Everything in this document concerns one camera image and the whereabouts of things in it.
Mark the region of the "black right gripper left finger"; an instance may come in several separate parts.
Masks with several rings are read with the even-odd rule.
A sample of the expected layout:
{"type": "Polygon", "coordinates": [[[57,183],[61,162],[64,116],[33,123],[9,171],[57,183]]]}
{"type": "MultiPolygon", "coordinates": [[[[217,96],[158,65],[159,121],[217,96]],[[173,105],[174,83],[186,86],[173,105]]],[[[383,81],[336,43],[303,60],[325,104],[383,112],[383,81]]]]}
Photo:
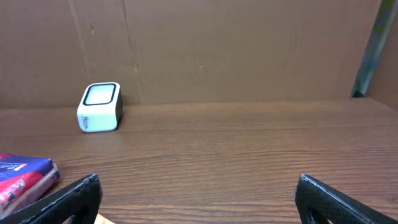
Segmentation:
{"type": "Polygon", "coordinates": [[[98,174],[92,173],[1,218],[1,224],[93,224],[102,195],[98,174]]]}

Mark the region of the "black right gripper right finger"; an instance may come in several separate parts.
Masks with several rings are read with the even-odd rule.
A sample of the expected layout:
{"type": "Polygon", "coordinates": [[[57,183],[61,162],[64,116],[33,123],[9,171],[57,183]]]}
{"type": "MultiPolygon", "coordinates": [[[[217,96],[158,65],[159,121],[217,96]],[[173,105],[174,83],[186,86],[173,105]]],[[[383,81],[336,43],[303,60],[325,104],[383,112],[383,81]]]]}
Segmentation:
{"type": "Polygon", "coordinates": [[[397,224],[397,220],[307,174],[298,179],[295,204],[302,223],[397,224]]]}

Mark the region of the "red purple pad pack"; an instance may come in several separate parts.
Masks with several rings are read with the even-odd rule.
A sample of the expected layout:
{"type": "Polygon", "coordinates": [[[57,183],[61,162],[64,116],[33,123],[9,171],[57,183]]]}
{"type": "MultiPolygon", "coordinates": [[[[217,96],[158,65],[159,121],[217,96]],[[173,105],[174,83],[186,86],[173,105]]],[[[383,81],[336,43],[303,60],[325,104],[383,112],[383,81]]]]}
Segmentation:
{"type": "Polygon", "coordinates": [[[49,158],[1,153],[1,217],[36,202],[60,179],[49,158]]]}

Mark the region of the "white barcode scanner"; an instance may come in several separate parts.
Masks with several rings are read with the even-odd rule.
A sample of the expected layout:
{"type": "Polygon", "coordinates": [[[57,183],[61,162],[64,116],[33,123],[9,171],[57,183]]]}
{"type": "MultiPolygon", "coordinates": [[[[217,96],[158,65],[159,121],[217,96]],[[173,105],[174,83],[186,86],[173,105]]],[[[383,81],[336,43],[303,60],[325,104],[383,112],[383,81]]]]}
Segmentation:
{"type": "Polygon", "coordinates": [[[85,133],[114,131],[122,115],[121,86],[116,82],[89,85],[76,112],[78,125],[85,133]]]}

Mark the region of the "orange tissue pack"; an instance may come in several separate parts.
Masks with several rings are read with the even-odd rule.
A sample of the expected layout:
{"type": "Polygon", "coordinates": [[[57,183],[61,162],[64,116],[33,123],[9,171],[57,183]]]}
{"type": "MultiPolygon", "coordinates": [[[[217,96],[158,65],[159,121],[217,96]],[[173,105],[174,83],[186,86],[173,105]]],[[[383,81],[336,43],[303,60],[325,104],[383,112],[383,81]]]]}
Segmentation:
{"type": "Polygon", "coordinates": [[[104,216],[102,216],[98,213],[94,224],[115,224],[115,223],[108,220],[107,218],[105,218],[104,216]]]}

